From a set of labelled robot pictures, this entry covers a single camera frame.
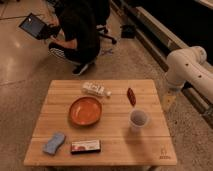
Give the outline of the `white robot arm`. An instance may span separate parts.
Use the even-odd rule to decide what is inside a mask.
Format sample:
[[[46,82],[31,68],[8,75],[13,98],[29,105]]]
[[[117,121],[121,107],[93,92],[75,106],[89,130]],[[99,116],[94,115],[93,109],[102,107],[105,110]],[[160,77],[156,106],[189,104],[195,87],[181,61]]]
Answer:
[[[177,49],[168,54],[168,70],[165,73],[168,90],[162,101],[164,111],[170,109],[176,100],[176,93],[186,82],[213,103],[213,73],[203,66],[206,59],[207,53],[201,46]]]

